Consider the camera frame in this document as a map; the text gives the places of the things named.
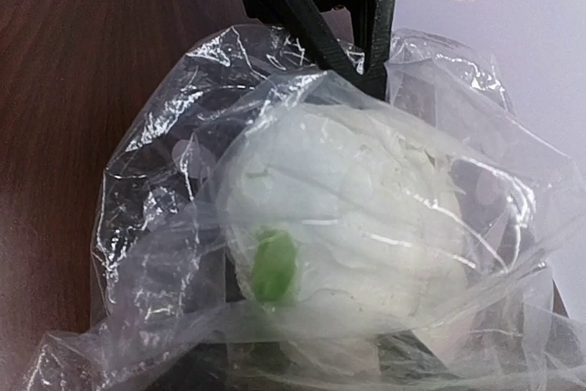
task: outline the dark brown wooden surface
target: dark brown wooden surface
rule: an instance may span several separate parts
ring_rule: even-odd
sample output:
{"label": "dark brown wooden surface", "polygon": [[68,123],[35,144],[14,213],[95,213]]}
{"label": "dark brown wooden surface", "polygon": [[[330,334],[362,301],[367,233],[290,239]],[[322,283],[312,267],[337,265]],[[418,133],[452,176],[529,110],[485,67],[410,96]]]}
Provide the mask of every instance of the dark brown wooden surface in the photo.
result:
{"label": "dark brown wooden surface", "polygon": [[43,332],[89,326],[89,241],[118,140],[190,46],[243,21],[240,0],[0,0],[0,391]]}

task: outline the wood grain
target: wood grain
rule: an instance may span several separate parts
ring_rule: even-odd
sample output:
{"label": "wood grain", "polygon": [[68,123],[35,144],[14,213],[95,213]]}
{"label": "wood grain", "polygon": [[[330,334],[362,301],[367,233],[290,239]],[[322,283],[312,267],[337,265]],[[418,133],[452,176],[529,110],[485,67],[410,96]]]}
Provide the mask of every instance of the wood grain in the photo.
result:
{"label": "wood grain", "polygon": [[0,0],[0,390],[43,332],[89,326],[95,203],[118,140],[190,46],[244,21],[240,0]]}

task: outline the white wall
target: white wall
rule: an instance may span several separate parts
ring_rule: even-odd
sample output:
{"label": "white wall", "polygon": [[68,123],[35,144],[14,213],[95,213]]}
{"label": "white wall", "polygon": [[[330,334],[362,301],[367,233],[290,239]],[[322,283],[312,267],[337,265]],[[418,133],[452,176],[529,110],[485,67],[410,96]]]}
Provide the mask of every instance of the white wall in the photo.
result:
{"label": "white wall", "polygon": [[[586,171],[586,0],[397,0],[395,25],[494,55],[520,119]],[[550,263],[570,316],[586,321],[586,246]]]}

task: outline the white surface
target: white surface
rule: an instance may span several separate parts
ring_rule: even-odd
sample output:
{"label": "white surface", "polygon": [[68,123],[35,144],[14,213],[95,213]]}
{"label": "white surface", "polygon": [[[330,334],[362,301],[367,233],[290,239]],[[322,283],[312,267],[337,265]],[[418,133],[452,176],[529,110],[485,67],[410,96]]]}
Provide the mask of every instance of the white surface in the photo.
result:
{"label": "white surface", "polygon": [[[397,0],[395,26],[494,55],[521,121],[586,170],[586,0]],[[586,246],[550,264],[570,316],[586,321]]]}

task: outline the clear plastic bag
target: clear plastic bag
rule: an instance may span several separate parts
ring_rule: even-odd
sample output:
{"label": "clear plastic bag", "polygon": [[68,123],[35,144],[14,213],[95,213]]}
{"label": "clear plastic bag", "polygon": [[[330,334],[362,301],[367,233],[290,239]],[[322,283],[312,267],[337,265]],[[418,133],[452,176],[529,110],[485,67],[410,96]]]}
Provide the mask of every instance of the clear plastic bag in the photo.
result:
{"label": "clear plastic bag", "polygon": [[15,389],[585,388],[542,263],[584,224],[574,164],[468,49],[400,32],[388,70],[392,105],[280,29],[190,51],[104,173],[103,319]]}

